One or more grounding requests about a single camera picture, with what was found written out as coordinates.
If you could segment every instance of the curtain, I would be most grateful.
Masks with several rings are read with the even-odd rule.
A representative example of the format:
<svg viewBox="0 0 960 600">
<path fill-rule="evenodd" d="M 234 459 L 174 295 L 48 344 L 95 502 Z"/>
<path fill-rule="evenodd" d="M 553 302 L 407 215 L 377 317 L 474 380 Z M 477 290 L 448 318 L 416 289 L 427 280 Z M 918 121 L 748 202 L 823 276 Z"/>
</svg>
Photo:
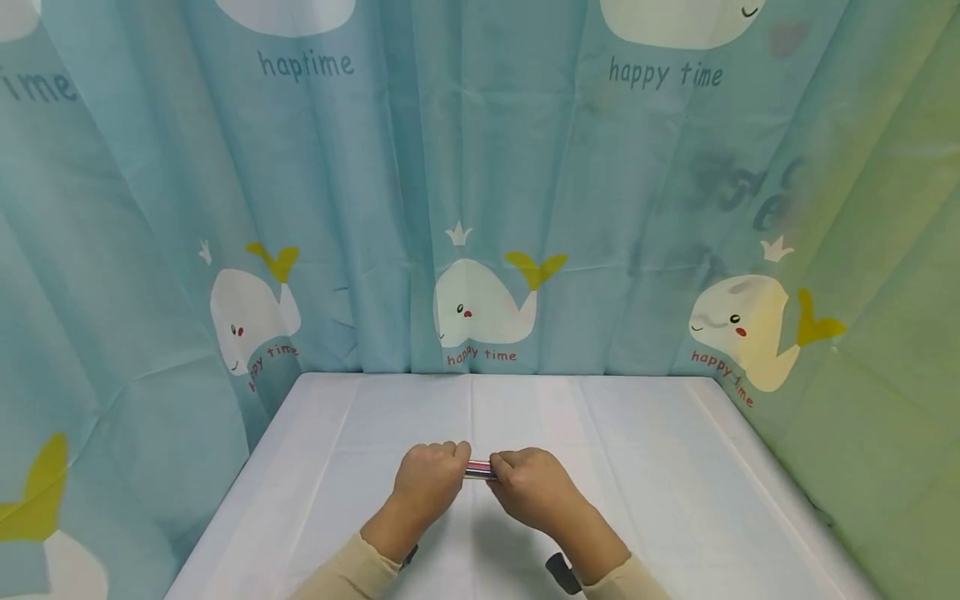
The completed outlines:
<svg viewBox="0 0 960 600">
<path fill-rule="evenodd" d="M 712 376 L 947 598 L 957 4 L 0 0 L 0 598 L 162 597 L 312 371 Z"/>
</svg>

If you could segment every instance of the cartoon whale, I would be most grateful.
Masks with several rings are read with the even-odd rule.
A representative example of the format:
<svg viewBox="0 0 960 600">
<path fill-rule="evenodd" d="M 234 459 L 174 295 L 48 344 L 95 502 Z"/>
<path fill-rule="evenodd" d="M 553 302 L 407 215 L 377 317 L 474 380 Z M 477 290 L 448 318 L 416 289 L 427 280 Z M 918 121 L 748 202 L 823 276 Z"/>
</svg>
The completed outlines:
<svg viewBox="0 0 960 600">
<path fill-rule="evenodd" d="M 247 372 L 253 353 L 265 342 L 300 331 L 300 310 L 287 285 L 300 251 L 284 248 L 274 260 L 261 244 L 253 243 L 247 252 L 267 263 L 280 282 L 280 300 L 266 281 L 246 271 L 224 269 L 217 274 L 210 293 L 210 316 L 224 363 L 234 375 Z"/>
<path fill-rule="evenodd" d="M 618 37 L 675 50 L 709 50 L 734 41 L 766 0 L 600 0 Z"/>
<path fill-rule="evenodd" d="M 783 309 L 789 296 L 772 277 L 744 275 L 709 287 L 693 305 L 690 334 L 730 356 L 762 392 L 775 392 L 793 370 L 800 350 L 818 340 L 846 332 L 834 319 L 816 321 L 813 297 L 802 289 L 797 343 L 780 352 Z"/>
<path fill-rule="evenodd" d="M 40 22 L 40 0 L 0 0 L 0 41 L 31 34 Z"/>
<path fill-rule="evenodd" d="M 0 542 L 42 543 L 50 587 L 47 593 L 4 600 L 107 600 L 107 570 L 89 550 L 60 530 L 66 479 L 67 443 L 60 433 L 37 455 L 27 474 L 23 501 L 0 503 Z"/>
<path fill-rule="evenodd" d="M 302 37 L 346 23 L 356 0 L 217 0 L 217 5 L 234 21 L 259 34 Z M 309 69 L 308 62 L 304 70 Z"/>
<path fill-rule="evenodd" d="M 484 344 L 514 344 L 525 339 L 537 322 L 537 291 L 565 264 L 566 255 L 548 258 L 537 266 L 522 252 L 505 258 L 523 273 L 530 294 L 520 308 L 493 271 L 475 260 L 461 258 L 437 280 L 433 319 L 444 348 L 466 340 Z"/>
</svg>

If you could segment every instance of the green curtain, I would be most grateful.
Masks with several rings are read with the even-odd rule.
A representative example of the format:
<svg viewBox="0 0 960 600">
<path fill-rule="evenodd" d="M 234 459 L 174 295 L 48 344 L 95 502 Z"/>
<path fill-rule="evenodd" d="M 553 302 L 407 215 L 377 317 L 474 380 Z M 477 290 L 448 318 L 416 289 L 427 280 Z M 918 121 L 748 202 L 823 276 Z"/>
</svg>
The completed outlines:
<svg viewBox="0 0 960 600">
<path fill-rule="evenodd" d="M 960 589 L 957 4 L 911 3 L 876 70 L 835 82 L 859 101 L 811 133 L 826 168 L 779 279 L 849 331 L 746 410 L 890 598 Z"/>
</svg>

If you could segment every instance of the forearm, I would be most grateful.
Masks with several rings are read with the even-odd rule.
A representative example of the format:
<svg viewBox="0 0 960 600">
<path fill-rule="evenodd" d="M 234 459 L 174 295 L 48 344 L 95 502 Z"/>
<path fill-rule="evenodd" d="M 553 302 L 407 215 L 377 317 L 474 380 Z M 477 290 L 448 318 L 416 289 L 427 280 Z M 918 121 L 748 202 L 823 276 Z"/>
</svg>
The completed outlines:
<svg viewBox="0 0 960 600">
<path fill-rule="evenodd" d="M 590 586 L 627 562 L 630 550 L 593 506 L 569 517 L 553 535 L 584 585 Z"/>
<path fill-rule="evenodd" d="M 377 600 L 400 571 L 425 525 L 388 499 L 344 548 L 318 568 L 289 600 Z"/>
<path fill-rule="evenodd" d="M 588 506 L 555 536 L 589 600 L 668 600 L 600 513 Z"/>
<path fill-rule="evenodd" d="M 356 534 L 322 564 L 288 600 L 378 600 L 400 571 Z"/>
</svg>

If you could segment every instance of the hand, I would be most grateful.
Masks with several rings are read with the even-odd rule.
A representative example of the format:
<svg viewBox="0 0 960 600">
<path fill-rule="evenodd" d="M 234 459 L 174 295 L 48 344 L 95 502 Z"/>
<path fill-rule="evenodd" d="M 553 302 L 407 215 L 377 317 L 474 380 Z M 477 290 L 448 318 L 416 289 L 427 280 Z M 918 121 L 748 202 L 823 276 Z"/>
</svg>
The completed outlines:
<svg viewBox="0 0 960 600">
<path fill-rule="evenodd" d="M 487 485 L 507 515 L 556 538 L 591 507 L 553 454 L 539 448 L 494 453 Z"/>
<path fill-rule="evenodd" d="M 381 556 L 402 563 L 417 542 L 443 516 L 460 489 L 470 459 L 470 444 L 418 444 L 396 472 L 394 492 L 360 530 Z"/>
<path fill-rule="evenodd" d="M 467 442 L 415 445 L 400 462 L 391 500 L 425 531 L 460 493 L 469 460 Z"/>
<path fill-rule="evenodd" d="M 507 515 L 553 538 L 581 583 L 596 584 L 630 559 L 630 550 L 587 502 L 553 454 L 539 448 L 492 454 L 487 482 Z"/>
</svg>

